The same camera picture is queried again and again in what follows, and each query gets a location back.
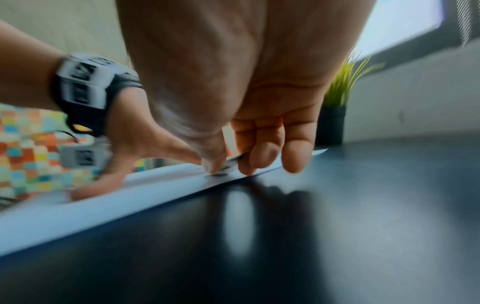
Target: table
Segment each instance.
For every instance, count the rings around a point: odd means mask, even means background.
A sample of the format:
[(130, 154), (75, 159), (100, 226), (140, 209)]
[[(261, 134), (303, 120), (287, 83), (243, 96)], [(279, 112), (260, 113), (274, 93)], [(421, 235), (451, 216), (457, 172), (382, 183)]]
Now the table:
[(7, 303), (480, 302), (480, 136), (331, 148), (0, 259)]

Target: wrist-worn device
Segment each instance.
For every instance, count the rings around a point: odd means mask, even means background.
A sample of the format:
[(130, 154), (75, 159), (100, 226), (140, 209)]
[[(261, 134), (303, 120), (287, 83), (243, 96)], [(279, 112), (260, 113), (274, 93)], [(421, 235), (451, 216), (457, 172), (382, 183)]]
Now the wrist-worn device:
[[(109, 109), (127, 87), (141, 88), (138, 74), (110, 59), (93, 54), (72, 54), (51, 83), (53, 101), (67, 114), (66, 125), (75, 133), (104, 134)], [(91, 131), (79, 131), (81, 125)]]

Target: green plant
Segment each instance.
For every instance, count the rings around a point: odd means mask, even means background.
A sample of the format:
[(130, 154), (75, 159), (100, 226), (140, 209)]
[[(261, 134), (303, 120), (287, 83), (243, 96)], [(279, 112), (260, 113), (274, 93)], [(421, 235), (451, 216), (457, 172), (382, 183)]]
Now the green plant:
[(377, 64), (365, 69), (365, 66), (370, 61), (370, 58), (367, 58), (360, 63), (358, 68), (355, 69), (355, 62), (357, 59), (358, 57), (353, 60), (353, 53), (351, 53), (345, 60), (345, 63), (338, 71), (335, 79), (330, 85), (330, 88), (325, 94), (322, 107), (336, 108), (346, 106), (355, 82), (360, 77), (372, 71), (381, 69), (384, 66), (384, 64)]

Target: potted plant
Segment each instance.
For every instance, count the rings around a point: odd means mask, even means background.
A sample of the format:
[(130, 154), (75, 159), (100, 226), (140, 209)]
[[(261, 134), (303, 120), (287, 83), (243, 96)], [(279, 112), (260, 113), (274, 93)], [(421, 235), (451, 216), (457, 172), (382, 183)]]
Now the potted plant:
[(355, 60), (352, 59), (353, 53), (350, 53), (325, 94), (316, 129), (316, 146), (342, 144), (347, 104), (355, 82), (360, 77), (384, 66), (380, 64), (366, 68), (370, 61), (370, 58), (367, 58), (355, 68), (358, 57)]

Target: white marker tag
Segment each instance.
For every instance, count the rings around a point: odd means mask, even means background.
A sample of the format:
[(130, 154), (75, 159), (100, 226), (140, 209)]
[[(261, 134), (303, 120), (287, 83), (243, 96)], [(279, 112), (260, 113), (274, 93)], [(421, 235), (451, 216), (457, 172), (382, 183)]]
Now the white marker tag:
[(60, 164), (67, 169), (103, 169), (111, 157), (106, 144), (68, 145), (60, 149)]

